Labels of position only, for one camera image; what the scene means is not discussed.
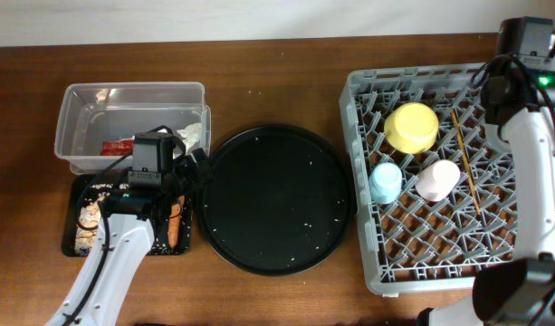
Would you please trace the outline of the white tissue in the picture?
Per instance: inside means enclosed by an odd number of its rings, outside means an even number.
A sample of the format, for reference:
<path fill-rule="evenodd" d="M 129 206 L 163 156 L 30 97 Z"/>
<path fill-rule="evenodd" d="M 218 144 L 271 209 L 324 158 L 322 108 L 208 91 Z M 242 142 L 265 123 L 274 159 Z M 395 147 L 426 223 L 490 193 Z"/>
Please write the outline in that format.
<path fill-rule="evenodd" d="M 187 152 L 198 147 L 201 140 L 202 124 L 200 122 L 189 124 L 183 129 L 177 129 L 176 133 L 184 143 Z"/>

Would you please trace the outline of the orange carrot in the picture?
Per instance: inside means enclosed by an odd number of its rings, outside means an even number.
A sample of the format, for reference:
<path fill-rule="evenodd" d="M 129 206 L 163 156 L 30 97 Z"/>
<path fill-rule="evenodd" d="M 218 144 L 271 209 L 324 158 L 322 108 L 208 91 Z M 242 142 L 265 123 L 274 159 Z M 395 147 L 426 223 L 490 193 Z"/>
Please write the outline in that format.
<path fill-rule="evenodd" d="M 185 204 L 185 197 L 181 196 L 171 207 L 171 213 L 168 219 L 168 230 L 167 230 L 168 244 L 171 248 L 175 248 L 178 243 L 178 234 L 180 230 L 184 204 Z"/>

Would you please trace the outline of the red snack wrapper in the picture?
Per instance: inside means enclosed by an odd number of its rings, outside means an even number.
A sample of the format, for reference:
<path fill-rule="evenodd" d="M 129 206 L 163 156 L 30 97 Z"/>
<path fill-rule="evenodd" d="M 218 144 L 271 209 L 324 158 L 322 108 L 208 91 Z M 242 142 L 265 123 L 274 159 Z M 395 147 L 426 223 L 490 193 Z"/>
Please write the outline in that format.
<path fill-rule="evenodd" d="M 134 139 L 120 139 L 104 141 L 102 143 L 101 156 L 122 156 L 133 150 Z"/>

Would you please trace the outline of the blue cup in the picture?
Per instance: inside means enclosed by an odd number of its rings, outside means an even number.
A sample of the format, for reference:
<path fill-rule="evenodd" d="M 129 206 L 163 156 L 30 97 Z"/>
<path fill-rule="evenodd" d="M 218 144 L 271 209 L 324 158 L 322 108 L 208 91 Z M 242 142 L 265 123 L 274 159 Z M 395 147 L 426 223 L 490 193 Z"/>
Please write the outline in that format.
<path fill-rule="evenodd" d="M 368 182 L 371 199 L 378 204 L 389 204 L 401 193 L 402 172 L 394 163 L 380 163 L 372 170 Z"/>

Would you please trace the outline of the yellow bowl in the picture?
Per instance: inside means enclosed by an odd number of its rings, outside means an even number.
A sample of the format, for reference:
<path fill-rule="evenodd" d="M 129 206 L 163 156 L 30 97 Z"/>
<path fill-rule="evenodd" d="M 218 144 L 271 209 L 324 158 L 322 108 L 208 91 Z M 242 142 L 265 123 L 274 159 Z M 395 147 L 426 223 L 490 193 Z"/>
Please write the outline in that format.
<path fill-rule="evenodd" d="M 388 143 L 406 154 L 430 150 L 436 141 L 439 120 L 428 106 L 409 102 L 395 109 L 384 123 Z"/>

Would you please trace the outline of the pink cup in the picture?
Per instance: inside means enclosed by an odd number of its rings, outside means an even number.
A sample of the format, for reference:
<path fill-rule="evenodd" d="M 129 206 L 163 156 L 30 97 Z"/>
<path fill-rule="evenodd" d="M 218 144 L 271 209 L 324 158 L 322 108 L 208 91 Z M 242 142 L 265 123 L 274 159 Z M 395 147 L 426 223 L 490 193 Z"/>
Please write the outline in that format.
<path fill-rule="evenodd" d="M 441 159 L 418 174 L 416 191 L 425 200 L 439 202 L 446 198 L 460 179 L 460 169 L 452 161 Z"/>

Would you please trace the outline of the wooden chopstick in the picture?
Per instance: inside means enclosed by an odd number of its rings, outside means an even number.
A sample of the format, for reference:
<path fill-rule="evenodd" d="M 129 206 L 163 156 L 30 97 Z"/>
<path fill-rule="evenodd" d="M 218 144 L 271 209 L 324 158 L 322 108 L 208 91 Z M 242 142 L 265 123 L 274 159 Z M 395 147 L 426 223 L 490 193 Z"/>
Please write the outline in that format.
<path fill-rule="evenodd" d="M 467 175 L 467 182 L 469 185 L 469 189 L 470 189 L 470 193 L 471 196 L 473 198 L 474 201 L 474 207 L 475 207 L 475 211 L 477 213 L 477 215 L 479 216 L 481 214 L 481 208 L 480 208 L 480 202 L 479 202 L 479 198 L 476 194 L 476 190 L 475 190 L 475 186 L 474 186 L 474 179 L 473 179 L 473 175 L 472 175 L 472 170 L 468 161 L 468 157 L 466 155 L 466 150 L 465 150 L 465 146 L 464 146 L 464 139 L 463 139 L 463 135 L 462 132 L 460 130 L 460 126 L 459 126 L 459 122 L 458 122 L 458 118 L 456 115 L 456 111 L 455 109 L 451 110 L 451 118 L 452 118 L 452 122 L 456 131 L 456 137 L 457 137 L 457 144 L 459 149 L 462 152 L 462 161 L 463 161 L 463 165 L 464 165 L 464 171 L 465 174 Z"/>

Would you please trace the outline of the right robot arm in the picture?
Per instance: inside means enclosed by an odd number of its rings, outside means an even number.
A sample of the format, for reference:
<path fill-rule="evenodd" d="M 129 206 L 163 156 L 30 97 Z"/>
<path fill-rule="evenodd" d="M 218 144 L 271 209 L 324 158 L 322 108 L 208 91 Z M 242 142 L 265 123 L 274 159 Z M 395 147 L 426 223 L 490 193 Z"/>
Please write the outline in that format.
<path fill-rule="evenodd" d="M 485 268 L 471 296 L 427 308 L 418 325 L 555 325 L 555 36 L 551 19 L 502 21 L 496 55 L 471 83 L 489 141 L 506 142 L 516 181 L 512 260 Z"/>

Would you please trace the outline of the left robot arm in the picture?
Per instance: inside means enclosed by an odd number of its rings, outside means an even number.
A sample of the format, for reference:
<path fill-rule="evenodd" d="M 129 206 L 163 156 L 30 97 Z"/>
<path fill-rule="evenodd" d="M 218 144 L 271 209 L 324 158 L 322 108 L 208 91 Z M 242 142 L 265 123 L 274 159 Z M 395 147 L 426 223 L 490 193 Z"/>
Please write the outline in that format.
<path fill-rule="evenodd" d="M 213 180 L 206 152 L 164 127 L 136 134 L 132 159 L 99 203 L 96 238 L 51 325 L 112 325 L 172 208 Z"/>

